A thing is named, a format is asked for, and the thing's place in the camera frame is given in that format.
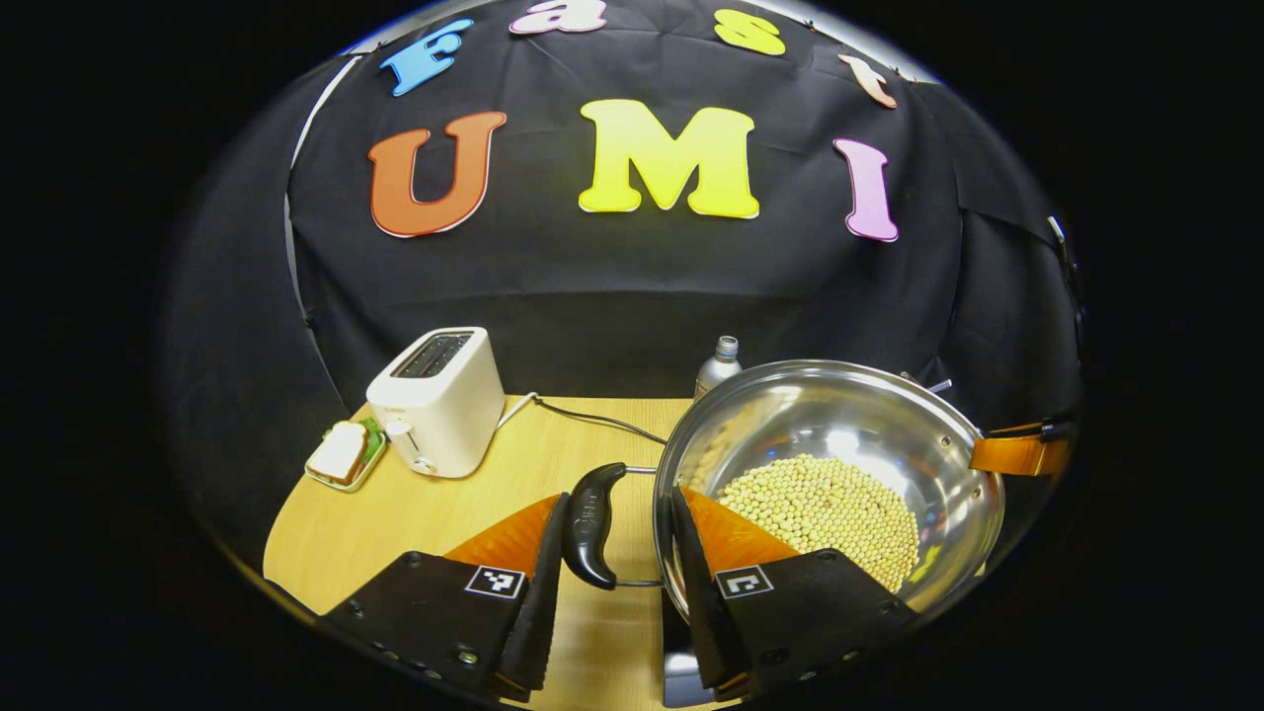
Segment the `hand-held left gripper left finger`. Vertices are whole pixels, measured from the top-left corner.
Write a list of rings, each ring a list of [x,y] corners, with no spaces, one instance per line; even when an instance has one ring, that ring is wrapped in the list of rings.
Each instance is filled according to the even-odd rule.
[[[569,500],[546,497],[447,555],[406,552],[322,621],[406,673],[527,702],[549,665]]]

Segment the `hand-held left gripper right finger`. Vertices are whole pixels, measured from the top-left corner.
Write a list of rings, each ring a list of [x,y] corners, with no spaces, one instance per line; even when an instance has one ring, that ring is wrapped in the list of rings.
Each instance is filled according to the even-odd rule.
[[[672,540],[702,683],[719,701],[827,676],[911,634],[920,615],[843,553],[710,571],[683,490]]]

